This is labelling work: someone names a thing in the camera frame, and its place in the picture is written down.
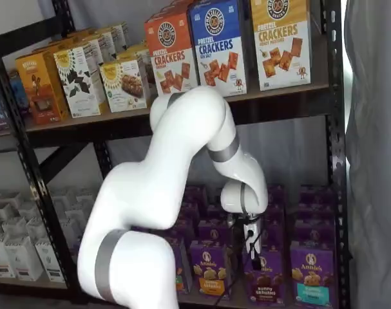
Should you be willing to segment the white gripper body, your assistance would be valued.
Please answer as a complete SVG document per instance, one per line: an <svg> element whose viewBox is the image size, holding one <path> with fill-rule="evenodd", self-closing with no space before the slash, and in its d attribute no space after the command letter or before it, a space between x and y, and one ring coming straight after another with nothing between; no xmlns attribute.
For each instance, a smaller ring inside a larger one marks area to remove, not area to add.
<svg viewBox="0 0 391 309"><path fill-rule="evenodd" d="M246 217L243 224L245 236L245 248L250 256L251 249L254 247L261 252L262 219L261 217Z"/></svg>

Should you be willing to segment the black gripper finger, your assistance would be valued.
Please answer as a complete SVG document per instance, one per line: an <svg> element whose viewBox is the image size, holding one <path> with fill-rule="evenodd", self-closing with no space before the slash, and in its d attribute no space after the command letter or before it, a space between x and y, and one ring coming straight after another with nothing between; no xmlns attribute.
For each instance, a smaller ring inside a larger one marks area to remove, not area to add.
<svg viewBox="0 0 391 309"><path fill-rule="evenodd" d="M260 270L261 269L260 252L253 247L251 249L250 256L251 256L251 265L253 270Z"/></svg>

